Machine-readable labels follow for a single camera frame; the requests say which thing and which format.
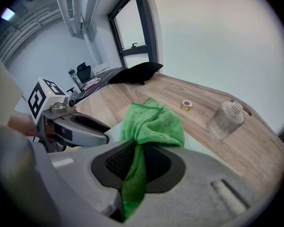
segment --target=black cushion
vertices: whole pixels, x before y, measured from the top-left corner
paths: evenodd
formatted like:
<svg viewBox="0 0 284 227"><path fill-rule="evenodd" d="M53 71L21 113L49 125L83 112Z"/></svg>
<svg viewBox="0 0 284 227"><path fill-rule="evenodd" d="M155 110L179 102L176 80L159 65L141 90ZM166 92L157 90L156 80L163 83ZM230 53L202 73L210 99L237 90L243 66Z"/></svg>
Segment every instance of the black cushion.
<svg viewBox="0 0 284 227"><path fill-rule="evenodd" d="M155 63L155 62L144 62L130 69L125 69L115 75L113 78L109 80L109 83L125 83L130 82L141 83L144 85L144 81L151 79L153 74L155 74L158 70L160 70L163 65Z"/></svg>

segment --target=wooden countertop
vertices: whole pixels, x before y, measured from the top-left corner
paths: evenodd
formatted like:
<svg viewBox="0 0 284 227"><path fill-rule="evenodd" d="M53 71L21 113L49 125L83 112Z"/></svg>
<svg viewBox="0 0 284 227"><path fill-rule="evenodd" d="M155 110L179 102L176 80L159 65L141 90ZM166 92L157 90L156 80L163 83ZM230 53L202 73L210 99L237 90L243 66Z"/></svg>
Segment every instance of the wooden countertop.
<svg viewBox="0 0 284 227"><path fill-rule="evenodd" d="M176 112L184 131L228 163L260 194L270 193L284 176L284 144L261 117L246 103L227 93L157 73L145 85L109 85L84 101L77 109L110 127L121 122L132 102L149 97ZM180 108L183 100L192 102L189 112ZM206 124L223 101L243 105L244 124L223 141L214 139Z"/></svg>

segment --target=green towel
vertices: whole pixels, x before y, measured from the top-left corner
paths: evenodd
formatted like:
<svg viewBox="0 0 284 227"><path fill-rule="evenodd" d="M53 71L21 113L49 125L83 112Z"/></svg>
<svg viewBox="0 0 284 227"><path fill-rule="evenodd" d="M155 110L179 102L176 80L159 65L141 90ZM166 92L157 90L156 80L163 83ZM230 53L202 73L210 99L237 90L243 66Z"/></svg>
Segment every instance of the green towel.
<svg viewBox="0 0 284 227"><path fill-rule="evenodd" d="M143 144L158 142L183 147L183 125L172 110L149 98L142 105L132 103L128 109L120 140L128 139L135 139L136 147L132 166L122 186L125 219L134 213L144 198L146 167Z"/></svg>

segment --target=white wall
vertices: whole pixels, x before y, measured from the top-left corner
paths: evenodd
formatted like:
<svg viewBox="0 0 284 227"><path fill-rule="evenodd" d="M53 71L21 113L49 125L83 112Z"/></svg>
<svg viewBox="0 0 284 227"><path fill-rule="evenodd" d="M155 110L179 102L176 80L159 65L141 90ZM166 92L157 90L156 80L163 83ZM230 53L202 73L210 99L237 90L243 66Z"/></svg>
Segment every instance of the white wall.
<svg viewBox="0 0 284 227"><path fill-rule="evenodd" d="M38 77L52 80L66 91L73 85L68 70L76 69L83 62L94 67L91 61L84 40L70 37L63 20L59 19L41 28L37 37L8 62L7 68L28 99Z"/></svg>
<svg viewBox="0 0 284 227"><path fill-rule="evenodd" d="M110 68L122 67L107 16L97 16L94 26L95 44L98 47L102 61L108 62Z"/></svg>
<svg viewBox="0 0 284 227"><path fill-rule="evenodd" d="M136 55L127 55L124 57L124 61L125 61L126 67L131 68L140 63L148 62L149 58L148 58L147 53L143 53L143 54L136 54Z"/></svg>
<svg viewBox="0 0 284 227"><path fill-rule="evenodd" d="M278 133L284 127L284 29L268 4L264 0L155 3L163 73L240 98Z"/></svg>
<svg viewBox="0 0 284 227"><path fill-rule="evenodd" d="M24 113L24 114L30 114L31 111L29 109L29 106L27 104L27 102L23 99L23 97L21 97L15 107L15 110L17 112L20 112L20 113Z"/></svg>

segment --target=water bottle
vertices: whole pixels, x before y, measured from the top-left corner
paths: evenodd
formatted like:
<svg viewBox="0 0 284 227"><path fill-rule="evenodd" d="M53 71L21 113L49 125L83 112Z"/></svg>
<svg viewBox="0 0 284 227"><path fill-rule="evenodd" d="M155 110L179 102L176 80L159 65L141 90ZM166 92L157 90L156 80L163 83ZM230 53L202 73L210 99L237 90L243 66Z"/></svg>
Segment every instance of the water bottle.
<svg viewBox="0 0 284 227"><path fill-rule="evenodd" d="M241 104L223 102L207 124L208 131L219 140L236 131L244 123Z"/></svg>
<svg viewBox="0 0 284 227"><path fill-rule="evenodd" d="M74 81L74 83L77 84L77 86L80 88L80 90L83 88L83 84L82 82L80 81L80 79L78 78L75 70L73 68L71 68L69 71L68 71L68 74L70 75L71 79Z"/></svg>

